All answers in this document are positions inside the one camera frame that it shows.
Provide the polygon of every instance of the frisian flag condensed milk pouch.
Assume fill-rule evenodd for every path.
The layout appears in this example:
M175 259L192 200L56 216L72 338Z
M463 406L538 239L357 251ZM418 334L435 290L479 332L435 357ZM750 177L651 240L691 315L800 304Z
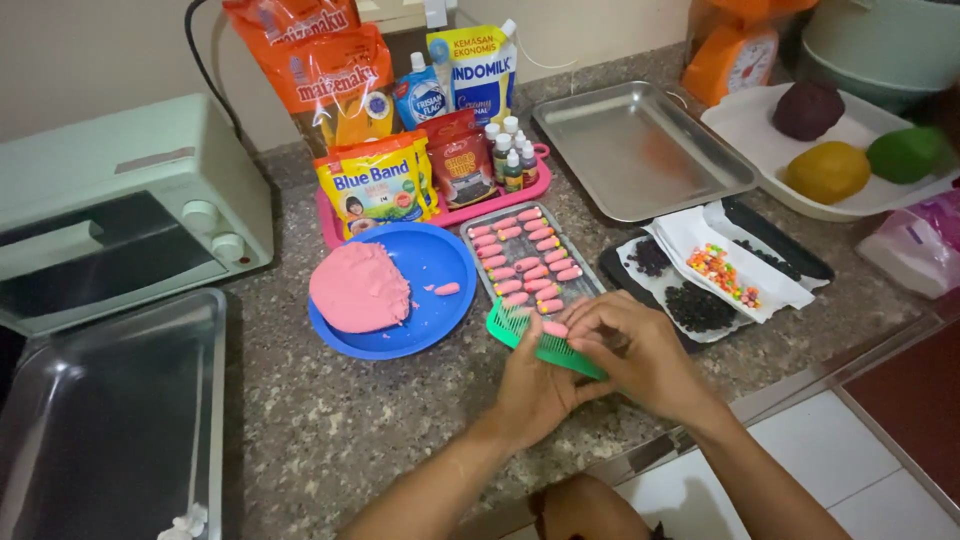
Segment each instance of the frisian flag condensed milk pouch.
M437 79L449 88L456 110L473 109L477 126L510 116L516 76L516 30L507 19L493 25L427 34L426 43Z

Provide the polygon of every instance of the baking tray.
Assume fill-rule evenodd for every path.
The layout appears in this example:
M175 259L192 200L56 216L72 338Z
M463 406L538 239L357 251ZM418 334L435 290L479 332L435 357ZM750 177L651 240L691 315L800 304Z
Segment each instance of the baking tray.
M770 246L771 249L783 257L801 274L829 282L832 282L833 279L836 278L833 269L823 262L822 259L810 253L803 245L778 229L777 226L764 219L763 216L753 211L747 205L744 205L734 198L726 198L723 200L723 208L726 211L727 217L734 225L741 227ZM639 236L646 235L648 235L646 231L641 231ZM625 243L626 242L621 242L611 246L600 254L600 269L607 274L614 285L629 292L631 296L639 302L657 311L663 311L663 306L657 302L657 299L654 298L650 291L635 282L621 264L620 256L617 254L616 249ZM688 353L703 351L713 343L717 343L717 341L712 343L699 343L690 339L676 327L674 331L677 333L677 336L680 337L680 342L684 345L684 349Z
M221 538L227 302L200 289L22 359L0 414L0 538Z
M755 186L759 171L642 81L547 102L534 119L600 210L636 222Z
M540 209L540 211L543 212L543 217L546 218L547 222L550 224L550 227L553 227L555 231L554 235L557 236L557 238L561 241L569 256L576 260L577 264L584 271L584 275L576 280L561 282L561 293L557 298L563 300L565 306L569 306L580 297L586 296L588 298L593 298L607 292L607 289L600 284L599 280L597 280L596 274L594 274L593 270L590 269L587 261L583 258L583 256L580 255L580 252L577 251L576 246L574 246L573 242L570 241L570 238L564 234L564 228L561 227L559 222L557 222L557 219L553 216L553 213L551 213L550 210L548 210L544 205L531 201L482 215L480 217L471 219L460 226L460 237L464 239L464 243L467 244L470 254L473 256L473 264L476 266L477 272L480 273L480 282L483 284L484 288L487 289L487 294L490 295L491 301L496 301L497 298L496 293L493 292L493 283L487 276L487 272L484 271L483 263L480 262L480 257L477 256L476 250L473 249L473 243L470 241L467 229L470 229L471 227L491 225L496 221L499 221L505 217L517 215L527 209ZM502 255L507 257L508 262L514 262L527 257L542 258L544 253L549 253L537 251L534 243L527 239L527 234L529 233L524 231L523 234L517 236L516 238L511 238L506 242L497 242L503 244ZM551 272L548 277L554 276L555 273ZM520 275L517 275L516 278L511 279L519 279L523 281L523 277ZM531 300L528 300L526 304L528 307L532 307L535 304L533 295L530 296Z

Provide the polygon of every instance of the blue plate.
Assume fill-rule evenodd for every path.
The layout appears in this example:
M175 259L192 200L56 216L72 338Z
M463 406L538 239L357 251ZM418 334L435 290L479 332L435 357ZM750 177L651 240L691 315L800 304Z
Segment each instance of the blue plate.
M411 355L440 341L467 313L477 286L473 258L455 235L425 223L391 223L345 242L379 242L410 282L410 315L402 325L367 333L346 333L326 323L307 295L307 311L317 334L333 349L363 360ZM460 292L437 296L427 285L460 284Z

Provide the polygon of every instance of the wall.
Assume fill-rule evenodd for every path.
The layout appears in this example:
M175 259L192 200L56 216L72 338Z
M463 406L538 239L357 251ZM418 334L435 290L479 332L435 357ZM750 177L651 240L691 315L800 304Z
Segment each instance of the wall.
M9 2L0 17L0 142L205 91L183 37L189 0ZM527 52L544 64L577 59L574 69L684 38L689 0L461 0L483 23L518 24ZM462 16L458 24L469 25ZM207 69L241 118L256 151L298 140L286 111L219 2L194 16ZM388 37L397 70L425 50L423 31ZM556 73L519 62L524 81Z

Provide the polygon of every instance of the pink dough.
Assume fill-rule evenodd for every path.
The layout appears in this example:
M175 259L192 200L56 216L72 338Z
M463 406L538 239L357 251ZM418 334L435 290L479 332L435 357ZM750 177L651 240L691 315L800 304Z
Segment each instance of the pink dough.
M524 210L516 215L516 218L520 221L530 221L531 219L537 219L539 217L543 217L543 212L541 212L540 209Z
M521 283L520 280L509 280L508 282L494 283L493 291L496 293L497 296L503 296L505 294L517 292L522 287L523 287L523 283Z
M555 323L553 321L543 321L543 333L566 338L567 332L568 332L567 328L560 323Z
M533 221L528 221L524 223L523 230L533 232L533 231L536 231L537 229L543 229L549 224L550 223L546 220L546 218L542 217L540 219L535 219Z
M523 274L523 280L526 282L531 282L537 278L542 278L549 273L550 271L546 269L546 266L543 266L541 264L537 268L534 268L532 270L527 270L526 273Z
M523 229L520 227L511 227L510 229L504 229L502 231L498 229L496 231L496 237L500 238L500 241L503 242L509 240L510 238L516 238L517 236L520 236L520 233L523 233Z
M484 234L473 240L473 249L482 248L496 243L496 234Z
M526 272L538 264L540 264L539 257L522 258L514 263L514 269L517 270L517 272Z
M550 286L552 283L550 280L533 280L531 282L526 282L523 284L523 290L527 292L533 292L535 290L540 290Z
M483 227L474 227L472 229L467 229L467 234L470 238L476 238L477 236L483 236L484 234L489 233L492 229L484 225Z
M547 227L546 229L540 229L527 234L527 238L530 238L531 240L543 240L544 238L549 237L551 234L553 234L553 227Z
M457 282L440 285L439 287L433 289L433 293L437 296L449 296L458 292L460 292L460 284Z
M516 270L509 266L504 266L501 268L494 268L490 272L487 272L487 276L490 277L491 281L499 282L501 280L506 280L507 278L512 278L516 275Z
M537 302L537 311L540 313L556 313L564 308L562 300L547 300L546 302Z
M503 252L503 246L484 246L477 250L477 256L480 258L493 257Z
M559 248L559 247L560 247L560 239L558 239L556 236L550 236L545 240L541 240L540 242L537 242L537 251L546 251L550 248Z
M569 282L570 280L576 280L577 278L584 275L584 271L580 269L579 266L574 266L573 268L567 268L557 274L558 282Z
M546 257L544 257L543 260L545 260L547 264L550 264L553 262L557 262L561 258L565 258L565 257L566 257L566 248L560 248L557 251L552 251L546 254Z
M557 298L560 296L560 286L559 285L550 285L545 289L537 291L536 298L538 301L550 300L551 298Z
M507 306L522 306L530 299L530 295L525 292L515 292L514 294L503 299L503 303Z
M567 268L573 266L572 258L561 258L557 262L550 263L551 272L560 272L561 270L566 270Z
M515 218L515 217L505 217L505 218L501 219L500 221L497 221L496 223L493 224L493 230L494 230L494 231L501 231L501 230L503 230L503 229L509 229L509 228L511 228L511 227L514 226L514 225L516 225L516 218Z
M382 244L352 242L330 252L313 271L310 299L339 331L377 331L410 314L410 283Z
M483 262L483 269L489 271L489 270L493 270L497 266L503 266L504 264L506 264L507 258L503 257L502 255L497 255L491 258L485 258L481 262Z

